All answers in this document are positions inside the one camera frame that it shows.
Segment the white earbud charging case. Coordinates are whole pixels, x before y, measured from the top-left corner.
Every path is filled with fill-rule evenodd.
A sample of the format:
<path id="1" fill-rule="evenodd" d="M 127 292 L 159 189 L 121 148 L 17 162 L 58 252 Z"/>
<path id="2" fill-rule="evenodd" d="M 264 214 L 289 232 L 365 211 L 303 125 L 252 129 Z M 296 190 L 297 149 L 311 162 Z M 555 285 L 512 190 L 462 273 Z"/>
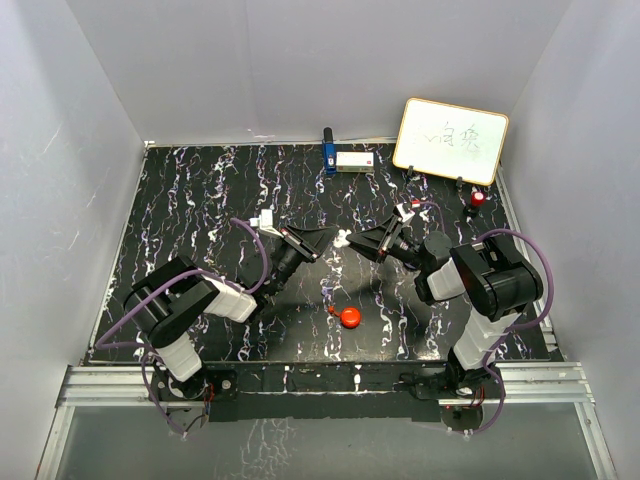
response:
<path id="1" fill-rule="evenodd" d="M 335 248 L 346 248 L 350 245 L 350 241 L 347 237 L 351 234 L 349 229 L 344 230 L 340 229 L 333 240 L 333 245 Z"/>

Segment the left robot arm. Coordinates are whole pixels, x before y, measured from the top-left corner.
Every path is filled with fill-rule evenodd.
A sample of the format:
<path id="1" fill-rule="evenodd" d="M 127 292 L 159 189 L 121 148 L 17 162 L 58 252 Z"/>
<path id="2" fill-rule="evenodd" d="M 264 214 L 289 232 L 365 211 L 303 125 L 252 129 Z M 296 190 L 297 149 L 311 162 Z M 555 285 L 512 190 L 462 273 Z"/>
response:
<path id="1" fill-rule="evenodd" d="M 194 399 L 206 387 L 203 362 L 188 335 L 198 317 L 248 321 L 284 289 L 301 264 L 318 260 L 337 233 L 336 227 L 281 228 L 276 249 L 263 264 L 269 272 L 262 276 L 255 263 L 247 262 L 239 283 L 207 277 L 181 255 L 134 284 L 124 301 L 125 312 L 169 370 L 174 390 Z"/>

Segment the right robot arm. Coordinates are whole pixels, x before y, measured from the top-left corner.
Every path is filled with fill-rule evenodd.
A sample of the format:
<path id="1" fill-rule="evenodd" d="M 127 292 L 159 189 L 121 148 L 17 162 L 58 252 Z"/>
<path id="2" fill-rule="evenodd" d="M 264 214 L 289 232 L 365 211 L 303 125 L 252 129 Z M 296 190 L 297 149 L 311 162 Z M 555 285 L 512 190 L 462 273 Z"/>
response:
<path id="1" fill-rule="evenodd" d="M 416 242 L 406 233 L 405 222 L 395 215 L 371 229 L 347 235 L 346 241 L 372 262 L 392 257 L 417 271 L 416 293 L 427 305 L 468 297 L 469 319 L 450 349 L 444 373 L 447 388 L 466 397 L 495 372 L 492 359 L 502 338 L 541 299 L 544 287 L 552 285 L 552 278 L 543 280 L 516 248 L 515 238 L 524 236 L 494 229 L 471 243 L 455 246 L 448 235 L 435 231 Z"/>

